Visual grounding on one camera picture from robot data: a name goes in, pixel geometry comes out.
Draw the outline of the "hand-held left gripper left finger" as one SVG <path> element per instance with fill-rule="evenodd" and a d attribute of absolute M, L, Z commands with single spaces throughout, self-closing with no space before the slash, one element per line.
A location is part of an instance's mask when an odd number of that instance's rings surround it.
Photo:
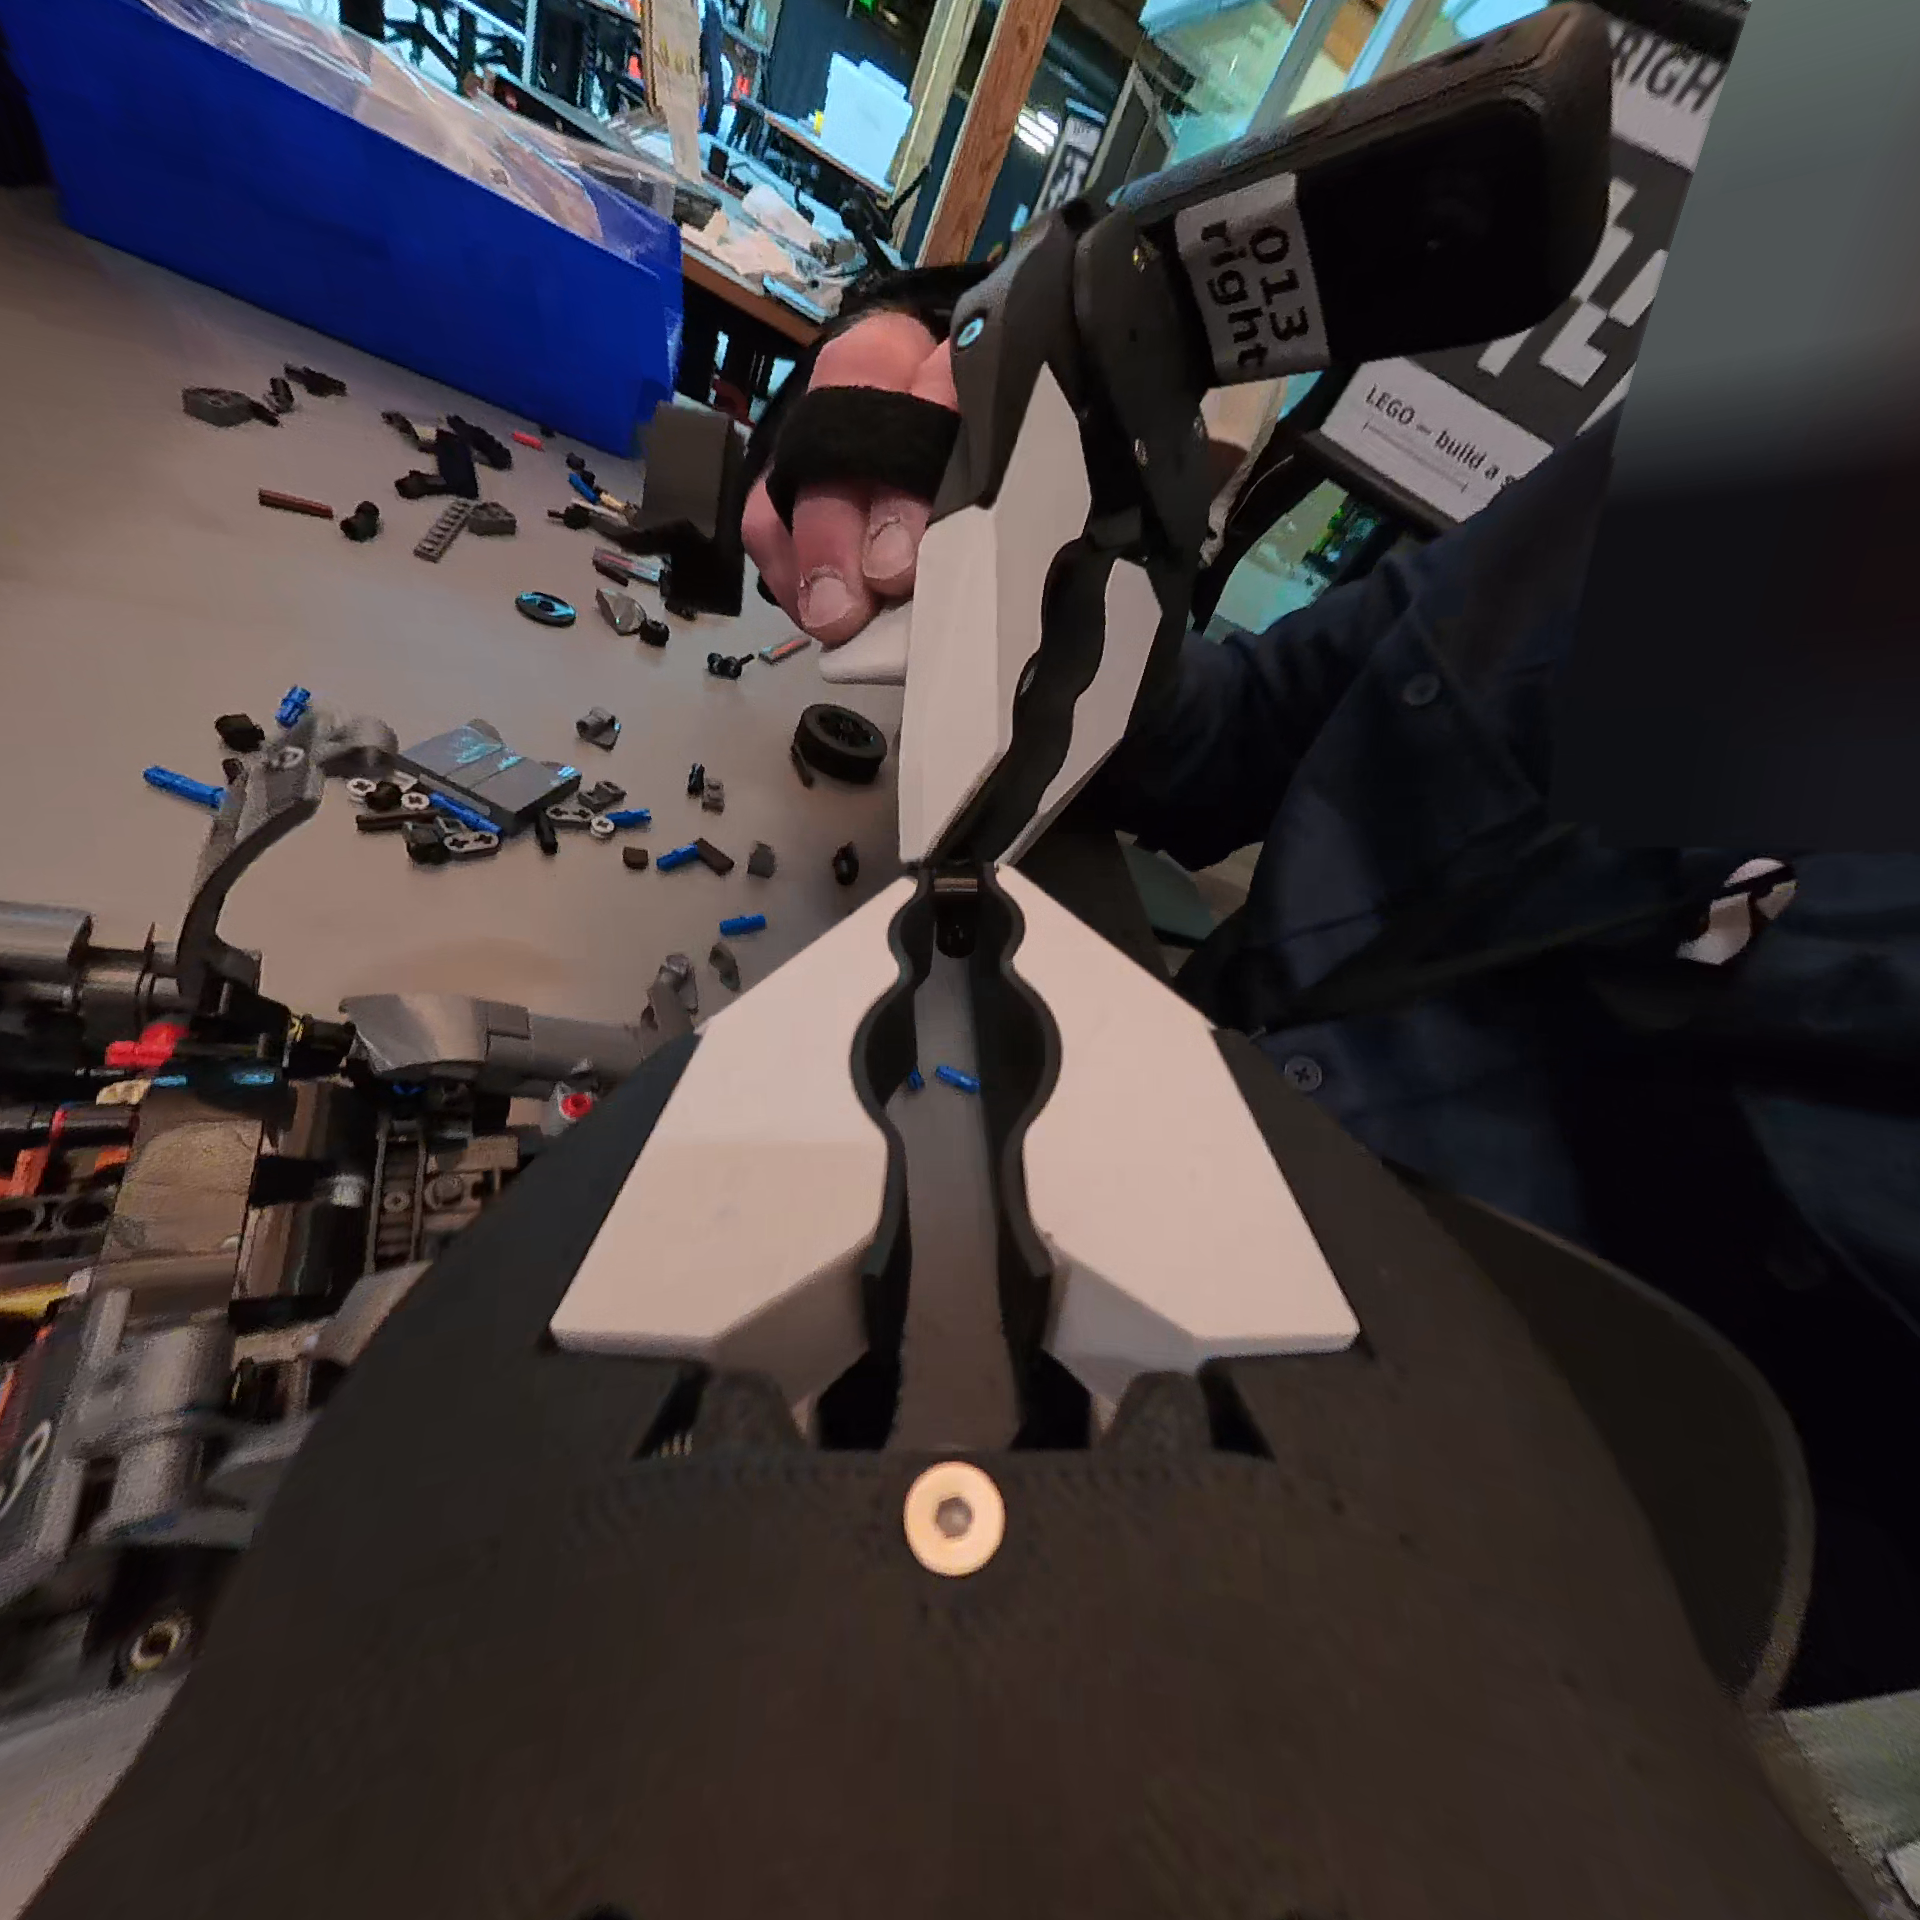
<path fill-rule="evenodd" d="M 820 1433 L 900 1418 L 924 878 L 714 1014 L 549 1317 L 567 1356 L 755 1372 Z"/>

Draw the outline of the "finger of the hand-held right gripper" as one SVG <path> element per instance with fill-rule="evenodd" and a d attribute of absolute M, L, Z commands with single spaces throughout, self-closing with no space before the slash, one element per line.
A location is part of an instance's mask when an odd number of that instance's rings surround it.
<path fill-rule="evenodd" d="M 1048 570 L 1038 652 L 1015 680 L 1012 738 L 992 778 L 992 860 L 1030 851 L 1110 763 L 1187 637 L 1163 606 L 1174 575 L 1091 547 Z"/>
<path fill-rule="evenodd" d="M 906 868 L 1018 860 L 1114 752 L 1114 557 L 1088 541 L 1088 511 L 1080 421 L 1042 368 L 993 499 L 924 535 L 896 778 Z"/>

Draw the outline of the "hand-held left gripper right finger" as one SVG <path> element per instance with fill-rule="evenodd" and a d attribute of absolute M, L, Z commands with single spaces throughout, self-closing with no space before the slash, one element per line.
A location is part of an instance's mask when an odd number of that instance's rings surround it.
<path fill-rule="evenodd" d="M 1338 1285 L 1221 1039 L 1048 891 L 989 871 L 998 1309 L 1030 1436 L 1072 1397 L 1348 1351 Z"/>

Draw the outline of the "grey lego car model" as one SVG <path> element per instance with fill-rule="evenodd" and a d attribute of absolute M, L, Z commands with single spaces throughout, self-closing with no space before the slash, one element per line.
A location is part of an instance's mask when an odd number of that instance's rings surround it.
<path fill-rule="evenodd" d="M 424 1269 L 591 1104 L 699 1017 L 668 952 L 634 1023 L 459 995 L 338 1017 L 260 989 L 221 936 L 236 878 L 331 780 L 425 871 L 533 829 L 612 846 L 643 812 L 536 763 L 484 803 L 434 748 L 294 687 L 217 723 L 221 778 L 177 936 L 4 906 L 4 1732 L 197 1652 L 313 1411 Z"/>

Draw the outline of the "person's right forearm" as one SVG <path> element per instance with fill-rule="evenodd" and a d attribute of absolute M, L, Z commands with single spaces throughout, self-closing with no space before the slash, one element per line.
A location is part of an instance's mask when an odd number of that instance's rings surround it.
<path fill-rule="evenodd" d="M 1308 752 L 1370 667 L 1428 667 L 1410 600 L 1338 588 L 1264 634 L 1187 634 L 1091 785 L 1091 807 L 1150 851 L 1206 871 L 1265 838 Z"/>

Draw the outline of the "black lego wheel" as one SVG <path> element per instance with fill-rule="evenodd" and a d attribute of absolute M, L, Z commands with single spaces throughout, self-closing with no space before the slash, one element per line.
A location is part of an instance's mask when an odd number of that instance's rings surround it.
<path fill-rule="evenodd" d="M 891 746 L 863 714 L 844 704 L 807 704 L 791 738 L 791 754 L 807 778 L 869 786 L 881 776 Z"/>

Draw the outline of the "pile of loose lego pieces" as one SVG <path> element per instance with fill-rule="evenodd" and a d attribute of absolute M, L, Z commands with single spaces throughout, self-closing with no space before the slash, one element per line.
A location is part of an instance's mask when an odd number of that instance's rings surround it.
<path fill-rule="evenodd" d="M 95 860 L 146 911 L 175 908 L 200 857 L 211 807 L 147 786 L 146 763 L 224 780 L 224 763 L 271 761 L 299 735 L 307 763 L 331 752 L 326 789 L 413 780 L 419 741 L 487 723 L 533 780 L 546 763 L 578 789 L 625 785 L 620 812 L 650 829 L 620 841 L 681 846 L 699 832 L 749 868 L 779 850 L 792 878 L 839 846 L 859 856 L 850 894 L 896 878 L 896 792 L 885 770 L 859 786 L 791 766 L 807 704 L 844 702 L 888 741 L 893 696 L 830 690 L 810 652 L 749 576 L 739 615 L 691 610 L 691 563 L 660 545 L 631 553 L 595 522 L 555 443 L 478 467 L 483 504 L 437 560 L 418 545 L 452 495 L 396 496 L 396 470 L 428 467 L 373 417 L 369 391 L 302 399 L 280 430 L 183 424 L 141 545 L 131 613 L 131 743 L 112 757 Z"/>

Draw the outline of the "person's right hand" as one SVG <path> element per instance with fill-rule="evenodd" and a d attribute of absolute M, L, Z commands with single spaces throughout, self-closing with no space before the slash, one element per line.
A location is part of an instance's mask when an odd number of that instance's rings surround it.
<path fill-rule="evenodd" d="M 807 425 L 828 424 L 835 455 L 792 480 L 791 421 L 820 394 L 835 406 L 817 406 Z M 947 334 L 893 304 L 839 322 L 755 430 L 739 539 L 762 591 L 822 649 L 845 644 L 918 587 L 943 464 L 907 485 L 900 446 L 924 440 L 931 415 L 959 415 Z"/>

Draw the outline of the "black white sign board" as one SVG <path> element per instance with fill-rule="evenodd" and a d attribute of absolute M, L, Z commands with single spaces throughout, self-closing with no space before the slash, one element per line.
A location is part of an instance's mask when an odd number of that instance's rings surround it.
<path fill-rule="evenodd" d="M 1345 488 L 1453 528 L 1628 399 L 1745 4 L 1604 4 L 1611 42 L 1607 227 L 1526 332 L 1366 365 L 1314 443 Z"/>

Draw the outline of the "white black badge clip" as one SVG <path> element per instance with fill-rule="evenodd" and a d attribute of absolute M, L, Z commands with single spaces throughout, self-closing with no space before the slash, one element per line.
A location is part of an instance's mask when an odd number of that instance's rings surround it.
<path fill-rule="evenodd" d="M 1677 959 L 1697 967 L 1728 967 L 1786 911 L 1796 871 L 1780 857 L 1743 860 L 1717 891 Z"/>

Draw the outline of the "crumpled clear plastic bags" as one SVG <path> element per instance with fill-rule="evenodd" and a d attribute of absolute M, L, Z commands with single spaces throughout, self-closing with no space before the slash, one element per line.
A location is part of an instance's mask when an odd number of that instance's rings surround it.
<path fill-rule="evenodd" d="M 656 161 L 544 131 L 487 99 L 455 94 L 302 5 L 147 4 L 147 11 L 573 235 L 612 235 L 612 212 L 600 212 L 598 202 L 678 224 L 678 181 Z"/>

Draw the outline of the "blue plastic bin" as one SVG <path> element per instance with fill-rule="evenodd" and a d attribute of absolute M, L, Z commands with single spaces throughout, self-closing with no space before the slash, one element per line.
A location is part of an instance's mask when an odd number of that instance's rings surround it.
<path fill-rule="evenodd" d="M 5 4 L 75 227 L 612 455 L 671 402 L 681 230 L 573 235 L 147 4 Z"/>

